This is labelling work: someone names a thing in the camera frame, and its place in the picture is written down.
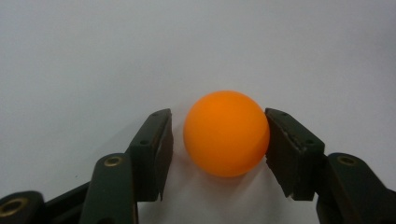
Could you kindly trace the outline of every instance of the white surface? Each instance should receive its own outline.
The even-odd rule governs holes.
[[[392,0],[2,1],[0,197],[49,200],[85,183],[169,107],[175,155],[141,223],[318,223],[315,203],[284,198],[265,162],[235,179],[191,163],[183,119],[224,89],[291,113],[327,154],[362,158],[396,189],[395,11]]]

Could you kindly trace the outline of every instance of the table surface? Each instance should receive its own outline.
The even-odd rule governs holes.
[[[265,161],[217,178],[191,162],[184,118],[201,96],[241,91],[286,111],[396,189],[395,1],[2,1],[0,197],[52,199],[122,152],[146,117],[173,112],[162,202],[141,223],[318,223]]]

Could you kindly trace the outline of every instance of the orange ball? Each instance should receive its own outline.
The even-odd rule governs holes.
[[[191,108],[183,130],[192,160],[217,176],[242,175],[268,148],[270,129],[264,112],[237,91],[216,91]]]

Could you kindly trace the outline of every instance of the black plastic part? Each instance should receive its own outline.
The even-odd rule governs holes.
[[[268,166],[286,197],[312,201],[314,170],[322,162],[324,143],[285,112],[266,108],[265,114],[271,130]]]
[[[36,191],[10,194],[0,200],[0,223],[36,224],[44,223],[43,196]]]
[[[46,203],[51,224],[78,223],[90,183],[79,186]]]
[[[343,223],[396,223],[395,195],[364,161],[333,153],[328,156],[328,164],[328,183]]]
[[[96,163],[79,223],[138,223],[128,155],[111,154]]]
[[[172,114],[165,109],[151,114],[129,145],[138,202],[154,202],[159,194],[163,198],[173,143]]]

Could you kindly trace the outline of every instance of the ping pong ball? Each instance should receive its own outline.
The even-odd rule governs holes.
[[[196,102],[183,129],[191,159],[212,175],[242,175],[265,155],[270,140],[267,117],[237,91],[216,91]]]

